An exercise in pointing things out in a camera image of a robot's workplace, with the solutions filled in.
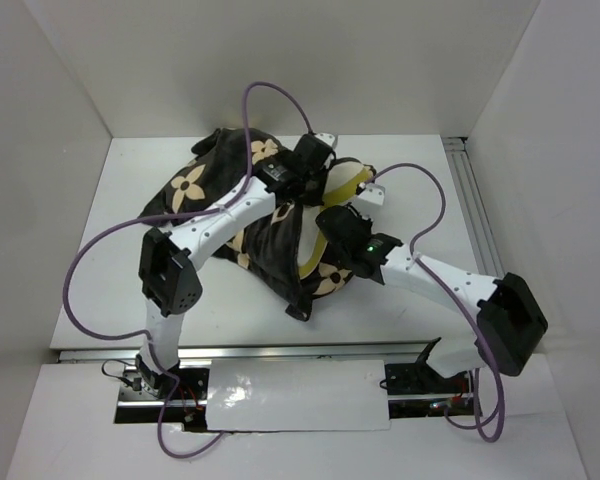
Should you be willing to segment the cream pillow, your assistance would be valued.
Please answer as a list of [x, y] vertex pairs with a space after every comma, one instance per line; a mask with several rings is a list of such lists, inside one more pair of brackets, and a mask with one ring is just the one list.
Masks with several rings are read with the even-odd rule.
[[297, 254], [298, 274], [301, 280], [307, 278], [318, 267], [327, 247], [327, 241], [315, 222], [318, 214], [328, 207], [348, 203], [356, 195], [358, 185], [369, 181], [376, 173], [377, 170], [372, 165], [352, 157], [331, 162], [322, 205], [303, 207]]

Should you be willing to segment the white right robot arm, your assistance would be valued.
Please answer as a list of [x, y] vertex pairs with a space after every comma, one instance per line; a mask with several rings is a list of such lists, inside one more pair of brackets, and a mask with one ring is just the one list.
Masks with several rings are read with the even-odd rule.
[[481, 275], [423, 255], [395, 237], [374, 233], [372, 221], [349, 205], [327, 208], [316, 224], [354, 276], [412, 292], [465, 317], [467, 334], [431, 341], [417, 360], [416, 379], [428, 392], [440, 391], [463, 371], [483, 367], [519, 376], [548, 330], [539, 303], [519, 275]]

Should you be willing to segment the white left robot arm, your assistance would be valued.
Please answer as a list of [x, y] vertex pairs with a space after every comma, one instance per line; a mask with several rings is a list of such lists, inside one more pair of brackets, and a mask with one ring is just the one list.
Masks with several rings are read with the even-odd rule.
[[167, 231], [153, 227], [146, 232], [139, 277], [148, 338], [136, 356], [136, 368], [152, 397], [164, 399], [176, 390], [184, 316], [203, 293], [199, 270], [241, 230], [272, 214], [277, 204], [322, 187], [336, 145], [334, 134], [305, 134], [293, 150], [250, 164], [229, 193], [192, 219]]

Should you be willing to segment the black floral pillowcase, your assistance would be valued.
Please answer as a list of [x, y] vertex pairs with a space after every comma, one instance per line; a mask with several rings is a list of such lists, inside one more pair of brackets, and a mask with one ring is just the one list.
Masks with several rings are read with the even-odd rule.
[[140, 213], [149, 226], [141, 248], [142, 292], [165, 318], [182, 315], [202, 295], [198, 270], [210, 257], [253, 273], [309, 320], [315, 300], [353, 274], [315, 221], [352, 201], [376, 168], [337, 158], [315, 134], [289, 149], [252, 129], [217, 129], [196, 143], [181, 168]]

